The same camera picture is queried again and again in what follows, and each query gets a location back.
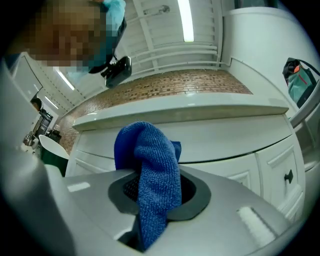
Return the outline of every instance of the white ceiling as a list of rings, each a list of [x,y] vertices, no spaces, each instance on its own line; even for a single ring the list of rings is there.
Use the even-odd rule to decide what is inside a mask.
[[[222,50],[221,0],[189,0],[194,42],[184,42],[178,0],[125,0],[127,28],[115,51],[132,59],[127,80],[180,69],[214,69]],[[47,96],[63,115],[106,90],[100,74],[87,74],[71,90],[52,67],[27,58]]]

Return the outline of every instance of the cabinet door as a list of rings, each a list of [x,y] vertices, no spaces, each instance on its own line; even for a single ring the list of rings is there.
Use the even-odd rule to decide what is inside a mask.
[[[243,184],[258,196],[261,195],[259,168],[254,154],[221,161],[181,164],[181,166],[229,178]]]
[[[299,152],[293,136],[255,153],[263,181],[262,196],[285,215],[290,209],[286,205],[294,204],[303,193],[299,185],[296,154]]]

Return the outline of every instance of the ceiling light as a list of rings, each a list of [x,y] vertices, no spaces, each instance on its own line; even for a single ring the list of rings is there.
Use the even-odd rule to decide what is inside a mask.
[[[185,42],[194,42],[194,27],[189,0],[178,0],[178,4],[182,21],[183,39]]]
[[[47,101],[48,102],[50,102],[52,105],[54,105],[55,107],[56,107],[56,109],[58,110],[59,108],[50,100],[50,99],[48,99],[48,97],[47,96],[44,96],[46,99],[47,99]]]
[[[63,81],[71,88],[71,90],[73,91],[75,88],[73,87],[73,85],[68,81],[68,79],[65,77],[64,74],[62,74],[62,72],[60,72],[60,70],[55,67],[55,71],[59,74],[59,76],[63,79]]]

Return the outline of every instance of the black cabinet knob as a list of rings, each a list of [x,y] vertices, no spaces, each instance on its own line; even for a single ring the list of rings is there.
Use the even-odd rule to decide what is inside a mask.
[[[284,175],[284,180],[288,180],[289,183],[291,184],[292,180],[294,178],[294,174],[292,172],[292,170],[289,171],[289,174]]]

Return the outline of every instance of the brick wall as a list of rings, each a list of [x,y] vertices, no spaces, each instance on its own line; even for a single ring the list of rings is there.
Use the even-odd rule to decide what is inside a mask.
[[[66,114],[58,123],[62,136],[60,144],[70,154],[78,134],[72,124],[86,114],[154,97],[212,92],[251,94],[247,87],[224,70],[190,69],[146,76],[106,90]]]

